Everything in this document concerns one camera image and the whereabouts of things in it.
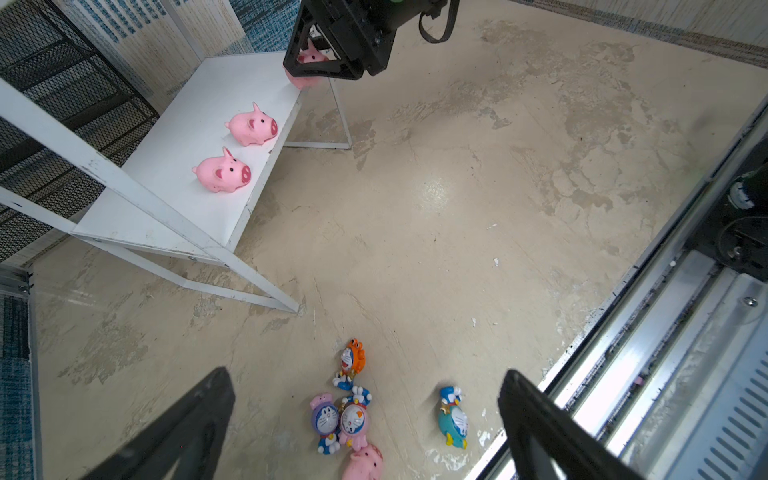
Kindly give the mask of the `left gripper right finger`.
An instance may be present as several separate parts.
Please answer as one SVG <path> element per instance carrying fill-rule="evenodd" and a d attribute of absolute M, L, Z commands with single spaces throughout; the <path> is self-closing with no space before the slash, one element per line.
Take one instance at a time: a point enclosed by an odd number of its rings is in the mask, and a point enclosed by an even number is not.
<path fill-rule="evenodd" d="M 506 372 L 498 405 L 520 479 L 641 479 L 521 372 Z"/>

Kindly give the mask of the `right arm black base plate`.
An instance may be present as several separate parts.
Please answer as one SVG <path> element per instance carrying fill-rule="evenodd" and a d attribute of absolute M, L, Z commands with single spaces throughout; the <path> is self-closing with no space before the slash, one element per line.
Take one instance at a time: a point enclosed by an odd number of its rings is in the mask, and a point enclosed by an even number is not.
<path fill-rule="evenodd" d="M 687 245 L 738 273 L 767 281 L 766 139 L 746 156 Z"/>

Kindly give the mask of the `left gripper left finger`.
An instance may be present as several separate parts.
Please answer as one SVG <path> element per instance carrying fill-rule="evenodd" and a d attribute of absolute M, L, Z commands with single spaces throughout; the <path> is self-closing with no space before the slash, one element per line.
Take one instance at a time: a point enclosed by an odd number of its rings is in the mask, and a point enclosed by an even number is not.
<path fill-rule="evenodd" d="M 155 421 L 84 477 L 211 479 L 217 470 L 236 395 L 217 367 Z"/>

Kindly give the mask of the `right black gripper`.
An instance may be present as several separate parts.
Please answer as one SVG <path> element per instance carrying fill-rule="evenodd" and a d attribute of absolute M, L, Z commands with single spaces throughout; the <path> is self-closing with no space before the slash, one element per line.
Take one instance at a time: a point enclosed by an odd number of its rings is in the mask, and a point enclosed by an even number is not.
<path fill-rule="evenodd" d="M 302 1 L 283 66 L 296 78 L 375 76 L 388 66 L 398 28 L 414 18 L 425 41 L 446 42 L 449 26 L 440 37 L 423 26 L 443 12 L 448 1 Z"/>

